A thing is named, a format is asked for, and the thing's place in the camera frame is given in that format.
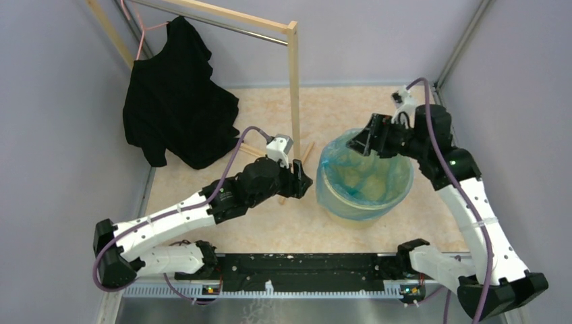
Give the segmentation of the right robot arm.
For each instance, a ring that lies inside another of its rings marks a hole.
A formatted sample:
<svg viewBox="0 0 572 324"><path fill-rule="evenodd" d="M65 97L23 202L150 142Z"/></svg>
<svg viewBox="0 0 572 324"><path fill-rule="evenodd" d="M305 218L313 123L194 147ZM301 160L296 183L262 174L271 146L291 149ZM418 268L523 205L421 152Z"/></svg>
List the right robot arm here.
<svg viewBox="0 0 572 324"><path fill-rule="evenodd" d="M508 241L486 195L482 173L471 153L453 144L452 118L440 105L420 105L413 114L373 114L347 148L381 159L409 157L448 206L471 254L471 264L444 255L423 239L398 247L397 273L427 275L456 294L478 323L526 305L548 289Z"/></svg>

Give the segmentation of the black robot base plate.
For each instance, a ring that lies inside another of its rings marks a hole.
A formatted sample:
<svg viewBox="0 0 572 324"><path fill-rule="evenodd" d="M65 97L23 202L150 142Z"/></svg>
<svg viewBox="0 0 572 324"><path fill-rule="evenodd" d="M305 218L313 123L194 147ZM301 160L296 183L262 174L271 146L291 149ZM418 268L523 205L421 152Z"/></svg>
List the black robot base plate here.
<svg viewBox="0 0 572 324"><path fill-rule="evenodd" d="M427 275L408 272L395 254L313 253L217 255L197 273L176 273L177 281L213 281L223 292L381 292L390 283L420 288Z"/></svg>

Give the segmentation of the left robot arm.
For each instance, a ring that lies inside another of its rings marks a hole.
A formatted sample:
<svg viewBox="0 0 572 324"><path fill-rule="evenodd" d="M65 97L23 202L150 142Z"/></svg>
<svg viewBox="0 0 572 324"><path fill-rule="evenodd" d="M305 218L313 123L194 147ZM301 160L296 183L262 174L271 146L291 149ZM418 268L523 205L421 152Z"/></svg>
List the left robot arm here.
<svg viewBox="0 0 572 324"><path fill-rule="evenodd" d="M104 219L94 233L93 281L103 291L116 292L141 277L157 274L209 279L218 267L212 244L198 240L164 246L164 242L244 216L274 196L301 199L312 184L301 161L283 167L261 157L236 175L214 181L163 211L123 223Z"/></svg>

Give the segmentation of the wooden clothes rack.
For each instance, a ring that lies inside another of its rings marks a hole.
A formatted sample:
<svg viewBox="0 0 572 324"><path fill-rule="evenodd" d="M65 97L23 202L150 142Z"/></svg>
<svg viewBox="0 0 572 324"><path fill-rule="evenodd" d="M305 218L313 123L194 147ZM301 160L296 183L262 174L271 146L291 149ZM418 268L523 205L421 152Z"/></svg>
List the wooden clothes rack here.
<svg viewBox="0 0 572 324"><path fill-rule="evenodd" d="M116 8L123 14L119 1L113 2ZM307 147L302 150L301 145L301 123L300 123L300 101L299 101L299 40L298 40L298 23L296 21L291 21L288 24L275 22L268 20L266 18L260 18L253 16L248 13L243 13L240 11L235 11L232 9L227 9L218 5L213 5L205 3L202 1L133 1L133 5L142 5L144 7L149 7L163 11L166 13L174 14L177 16L183 16L189 18L196 22L201 22L203 24L208 24L210 26L216 26L225 30L236 32L238 34L243 34L250 36L252 38L257 38L262 41L278 44L287 48L288 51L288 69L289 69L289 101L290 101L290 112L291 112L291 137L294 141L293 143L293 156L299 159L302 163L308 160L312 149L314 148L314 143L310 142ZM136 54L133 54L122 36L119 34L115 26L113 25L111 19L107 15L99 1L87 1L86 2L92 15L96 18L100 27L103 29L104 33L107 35L111 44L115 47L116 51L126 64L129 69L132 69ZM259 32L254 32L251 30L246 30L240 28L239 26L234 26L228 23L223 23L222 20L231 20L234 22L239 22L242 24L247 24L250 26L255 26L259 29L270 30L279 34L286 36L285 40L268 36L265 34L260 34ZM139 31L136 28L134 22L128 22L127 18L123 14L123 20L127 27L130 29L132 36L139 43Z"/></svg>

